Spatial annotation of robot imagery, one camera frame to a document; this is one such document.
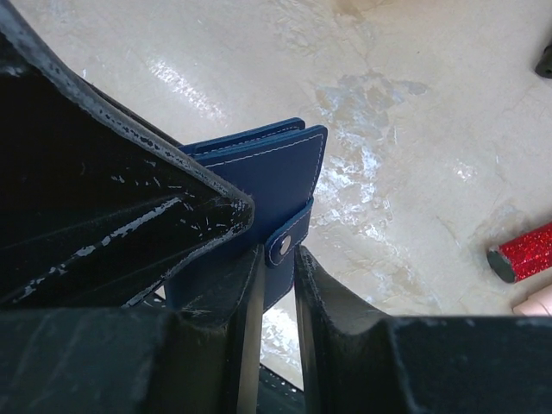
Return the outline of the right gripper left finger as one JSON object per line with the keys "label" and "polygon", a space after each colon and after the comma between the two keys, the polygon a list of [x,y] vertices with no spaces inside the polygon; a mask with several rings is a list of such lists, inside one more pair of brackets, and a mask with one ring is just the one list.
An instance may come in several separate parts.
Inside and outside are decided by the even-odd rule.
{"label": "right gripper left finger", "polygon": [[217,266],[180,311],[50,308],[1,315],[4,413],[253,413],[262,246]]}

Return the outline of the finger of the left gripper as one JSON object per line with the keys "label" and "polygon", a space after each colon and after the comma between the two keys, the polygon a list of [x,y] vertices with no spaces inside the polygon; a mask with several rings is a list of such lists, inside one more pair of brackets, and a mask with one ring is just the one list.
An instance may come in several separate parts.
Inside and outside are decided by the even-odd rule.
{"label": "finger of the left gripper", "polygon": [[1,4],[1,306],[141,302],[245,232],[249,196],[66,66]]}

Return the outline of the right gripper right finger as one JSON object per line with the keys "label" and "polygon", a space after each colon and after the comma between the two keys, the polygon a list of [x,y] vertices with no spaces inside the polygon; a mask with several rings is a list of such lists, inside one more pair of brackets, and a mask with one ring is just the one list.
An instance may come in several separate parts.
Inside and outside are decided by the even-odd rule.
{"label": "right gripper right finger", "polygon": [[309,413],[548,413],[547,317],[392,317],[294,254]]}

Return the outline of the blue leather card holder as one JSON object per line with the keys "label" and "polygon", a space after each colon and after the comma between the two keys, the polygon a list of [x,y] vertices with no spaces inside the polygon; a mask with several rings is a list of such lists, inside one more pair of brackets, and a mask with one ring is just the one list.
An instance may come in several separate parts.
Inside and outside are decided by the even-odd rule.
{"label": "blue leather card holder", "polygon": [[265,253],[265,309],[291,290],[294,251],[309,231],[327,138],[326,127],[306,127],[294,117],[181,147],[200,165],[248,194],[255,209],[248,231],[194,260],[166,282],[168,307],[183,308],[204,289],[199,283],[203,273],[255,245],[262,245]]}

